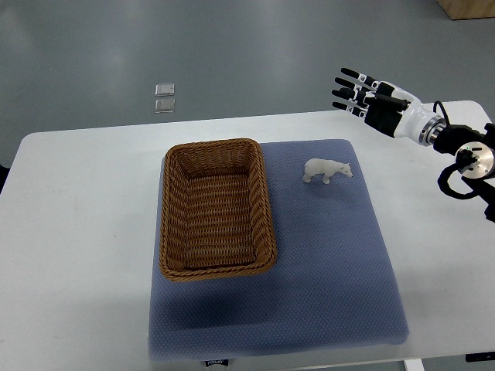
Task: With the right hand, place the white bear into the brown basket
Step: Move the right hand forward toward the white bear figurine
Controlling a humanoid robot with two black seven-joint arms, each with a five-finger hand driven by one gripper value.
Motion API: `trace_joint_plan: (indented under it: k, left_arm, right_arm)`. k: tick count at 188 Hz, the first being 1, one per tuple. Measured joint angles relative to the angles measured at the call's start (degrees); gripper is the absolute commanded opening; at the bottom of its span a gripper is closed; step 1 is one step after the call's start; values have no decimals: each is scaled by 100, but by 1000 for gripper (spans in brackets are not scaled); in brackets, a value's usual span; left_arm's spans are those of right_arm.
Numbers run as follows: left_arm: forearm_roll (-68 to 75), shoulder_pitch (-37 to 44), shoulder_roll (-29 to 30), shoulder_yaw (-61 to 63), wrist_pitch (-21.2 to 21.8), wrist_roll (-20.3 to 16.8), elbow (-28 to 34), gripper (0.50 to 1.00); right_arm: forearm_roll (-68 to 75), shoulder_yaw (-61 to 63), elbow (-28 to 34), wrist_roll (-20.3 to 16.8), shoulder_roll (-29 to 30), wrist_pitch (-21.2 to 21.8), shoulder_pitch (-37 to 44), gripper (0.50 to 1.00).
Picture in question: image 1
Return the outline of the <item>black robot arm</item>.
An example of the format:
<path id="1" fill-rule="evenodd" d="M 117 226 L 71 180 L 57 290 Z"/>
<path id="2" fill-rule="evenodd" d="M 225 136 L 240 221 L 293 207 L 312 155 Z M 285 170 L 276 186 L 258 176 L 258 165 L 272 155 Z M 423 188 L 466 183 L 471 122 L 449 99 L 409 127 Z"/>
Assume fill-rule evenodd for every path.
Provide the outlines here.
<path id="1" fill-rule="evenodd" d="M 442 154 L 454 156 L 454 162 L 442 170 L 438 185 L 440 190 L 454 199 L 467 200 L 479 196 L 487 207 L 487 220 L 494 221 L 494 187 L 486 181 L 494 177 L 494 124 L 485 125 L 484 134 L 465 125 L 448 125 L 433 142 L 433 148 Z M 459 173 L 461 180 L 471 189 L 460 193 L 452 189 L 449 178 Z"/>

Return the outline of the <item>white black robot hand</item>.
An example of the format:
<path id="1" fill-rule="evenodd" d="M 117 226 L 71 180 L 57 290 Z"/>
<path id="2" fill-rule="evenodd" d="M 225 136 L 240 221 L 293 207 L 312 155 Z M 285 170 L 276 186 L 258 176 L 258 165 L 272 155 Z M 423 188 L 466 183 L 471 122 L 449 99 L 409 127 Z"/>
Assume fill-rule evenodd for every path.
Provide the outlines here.
<path id="1" fill-rule="evenodd" d="M 415 95 L 390 82 L 348 68 L 341 73 L 344 77 L 335 79 L 340 88 L 332 91 L 333 106 L 388 137 L 429 146 L 448 125 L 440 114 L 426 110 Z"/>

